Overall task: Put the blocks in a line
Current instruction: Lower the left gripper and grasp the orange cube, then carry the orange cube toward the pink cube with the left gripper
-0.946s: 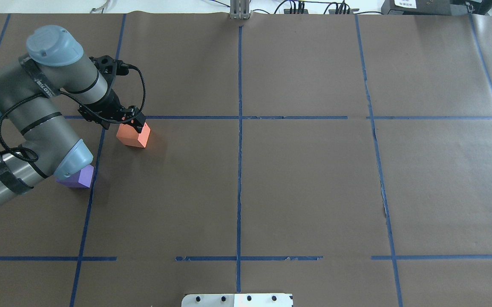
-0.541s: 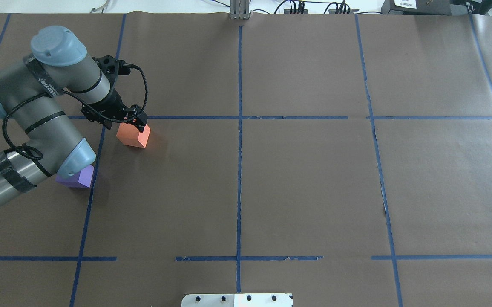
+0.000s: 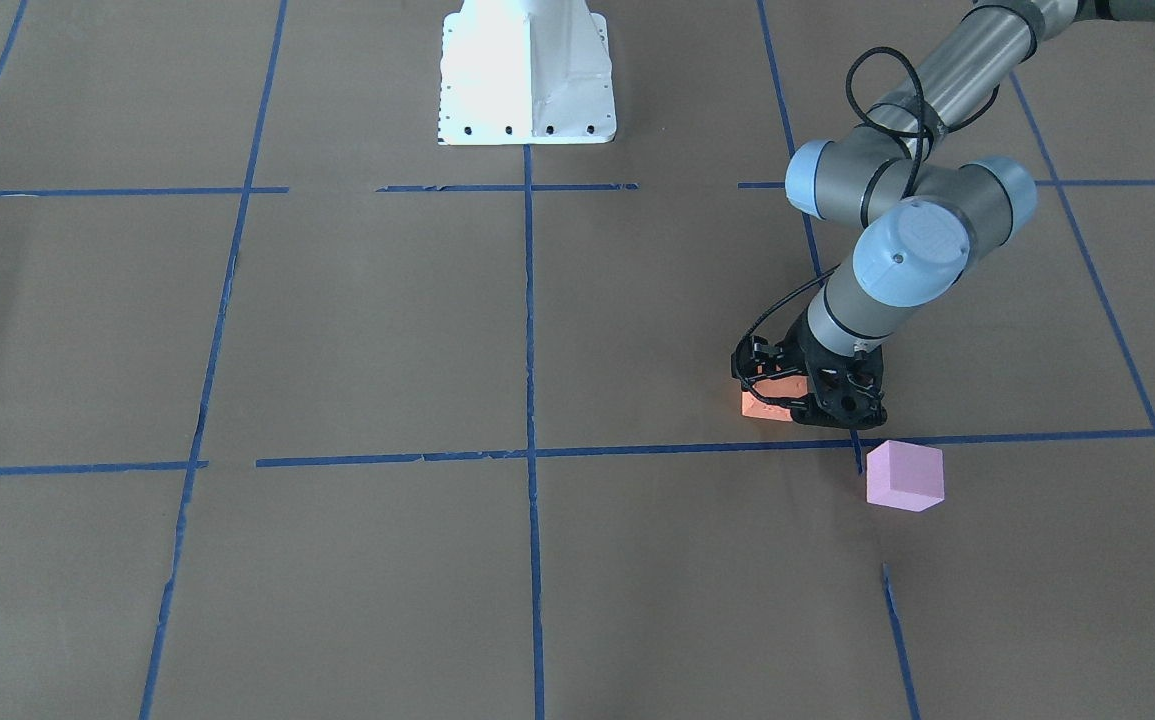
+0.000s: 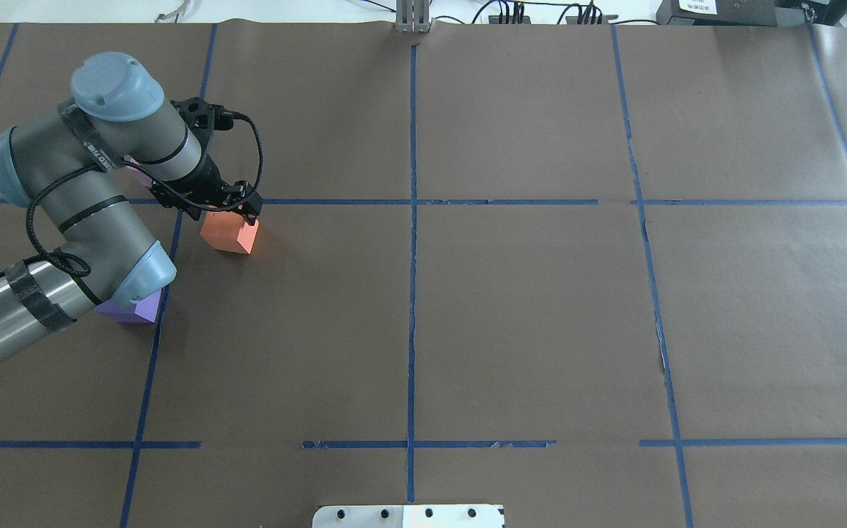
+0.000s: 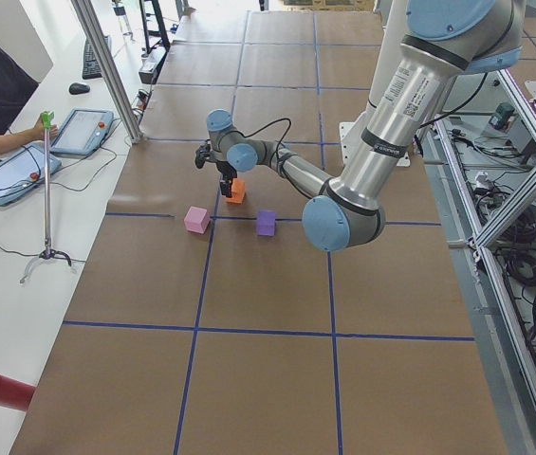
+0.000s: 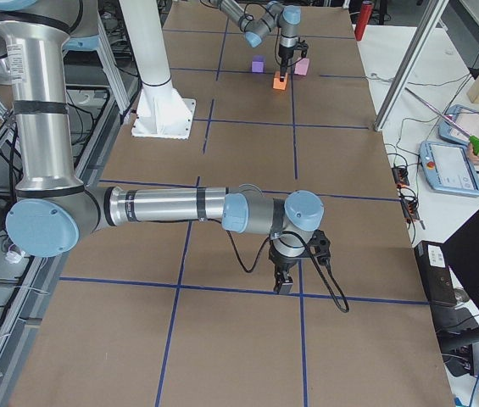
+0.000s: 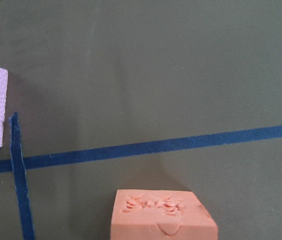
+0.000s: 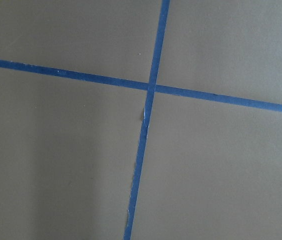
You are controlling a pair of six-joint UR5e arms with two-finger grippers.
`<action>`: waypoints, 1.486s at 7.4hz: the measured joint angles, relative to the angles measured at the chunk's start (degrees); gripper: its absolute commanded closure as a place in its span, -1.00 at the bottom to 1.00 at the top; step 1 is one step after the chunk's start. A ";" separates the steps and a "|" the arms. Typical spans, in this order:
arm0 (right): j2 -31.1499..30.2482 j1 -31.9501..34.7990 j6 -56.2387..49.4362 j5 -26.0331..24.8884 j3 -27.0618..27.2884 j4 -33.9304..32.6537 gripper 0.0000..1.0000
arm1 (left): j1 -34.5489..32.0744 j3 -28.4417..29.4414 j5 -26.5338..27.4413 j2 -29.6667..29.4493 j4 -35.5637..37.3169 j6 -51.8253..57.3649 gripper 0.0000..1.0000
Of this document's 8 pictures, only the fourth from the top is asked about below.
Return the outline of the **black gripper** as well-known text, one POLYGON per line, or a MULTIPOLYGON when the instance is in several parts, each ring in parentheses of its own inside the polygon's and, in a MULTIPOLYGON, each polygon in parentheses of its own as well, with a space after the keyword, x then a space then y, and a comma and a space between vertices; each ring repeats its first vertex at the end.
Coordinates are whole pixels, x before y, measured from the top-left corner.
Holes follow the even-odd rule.
POLYGON ((235 213, 248 225, 255 225, 261 214, 263 200, 257 187, 239 180, 225 193, 227 184, 208 154, 186 173, 172 172, 165 164, 149 164, 148 170, 155 177, 150 193, 162 207, 185 213, 235 213))

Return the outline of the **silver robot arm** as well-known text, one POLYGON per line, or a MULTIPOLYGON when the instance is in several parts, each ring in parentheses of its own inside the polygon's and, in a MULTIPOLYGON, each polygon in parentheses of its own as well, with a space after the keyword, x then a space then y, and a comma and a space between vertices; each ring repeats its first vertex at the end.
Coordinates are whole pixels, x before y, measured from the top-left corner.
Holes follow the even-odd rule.
POLYGON ((104 51, 70 80, 71 96, 0 134, 0 195, 25 211, 34 255, 0 273, 0 364, 73 326, 98 305, 135 307, 175 280, 161 241, 114 182, 132 169, 163 208, 255 224, 259 181, 225 183, 214 133, 254 120, 201 98, 176 101, 136 58, 104 51))

